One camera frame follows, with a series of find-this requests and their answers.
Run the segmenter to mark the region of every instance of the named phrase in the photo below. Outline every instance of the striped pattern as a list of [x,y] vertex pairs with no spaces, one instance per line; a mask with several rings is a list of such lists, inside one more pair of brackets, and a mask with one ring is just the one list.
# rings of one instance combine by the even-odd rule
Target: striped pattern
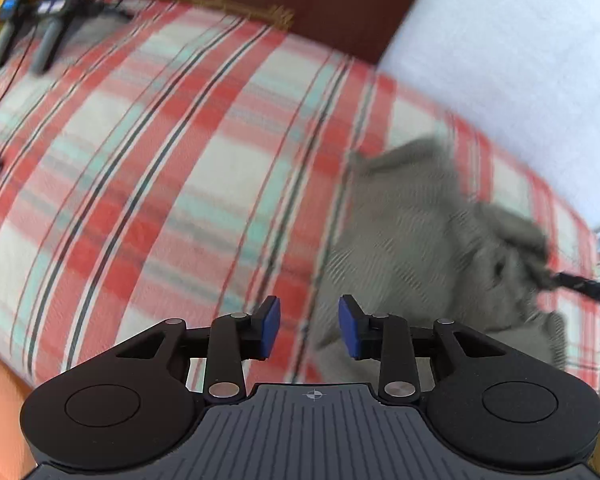
[[[411,89],[259,23],[129,5],[131,24],[74,41],[48,75],[27,75],[27,59],[0,104],[0,355],[30,382],[158,320],[208,325],[267,294],[282,298],[282,326],[271,359],[245,364],[248,382],[317,380],[304,338],[347,214],[348,156],[422,135],[453,142],[468,195],[540,223],[553,268],[594,275],[580,218]],[[568,319],[569,371],[598,387],[600,306],[540,301]],[[195,362],[189,386],[202,375]]]

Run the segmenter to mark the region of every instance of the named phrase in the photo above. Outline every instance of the gray towel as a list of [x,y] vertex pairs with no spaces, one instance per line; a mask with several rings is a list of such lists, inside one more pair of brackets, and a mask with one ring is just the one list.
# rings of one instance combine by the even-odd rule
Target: gray towel
[[377,365],[346,355],[338,298],[352,294],[368,314],[432,326],[446,317],[564,368],[564,320],[536,307],[553,288],[546,241],[533,223],[458,190],[434,139],[352,161],[350,216],[326,263],[310,327],[323,379],[375,383]]

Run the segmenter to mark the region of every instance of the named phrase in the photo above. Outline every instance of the bed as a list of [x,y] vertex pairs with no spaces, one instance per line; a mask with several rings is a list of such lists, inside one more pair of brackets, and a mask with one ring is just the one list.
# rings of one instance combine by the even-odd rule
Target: bed
[[[44,77],[27,75],[27,56],[0,103],[0,359],[28,384],[159,320],[208,326],[267,294],[282,298],[282,325],[271,359],[245,364],[248,385],[319,381],[305,338],[348,157],[420,136],[453,147],[467,196],[537,221],[553,269],[596,276],[582,219],[414,89],[266,23],[123,5],[131,23],[76,35]],[[600,305],[563,290],[539,303],[566,317],[568,372],[599,388]],[[187,386],[203,371],[193,362]]]

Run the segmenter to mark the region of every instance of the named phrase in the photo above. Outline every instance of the black cable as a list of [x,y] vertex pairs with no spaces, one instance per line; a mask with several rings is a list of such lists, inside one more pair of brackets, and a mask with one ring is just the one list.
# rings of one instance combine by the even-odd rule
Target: black cable
[[27,57],[27,53],[29,52],[29,49],[31,48],[31,45],[33,44],[33,40],[36,37],[36,32],[37,31],[38,31],[38,23],[36,22],[36,25],[33,27],[33,31],[31,33],[31,37],[29,38],[29,43],[27,43],[27,46],[25,47],[24,52],[22,53],[22,57],[20,58],[20,61],[18,62],[16,70],[14,70],[13,75],[11,75],[11,79],[7,83],[7,88],[4,89],[4,92],[2,92],[2,95],[0,96],[0,103],[5,98],[5,96],[9,92],[9,90],[11,89],[11,85],[13,85],[13,82],[16,79],[16,75],[18,74],[18,71],[20,70],[20,67],[22,66],[22,63],[24,62],[24,59]]

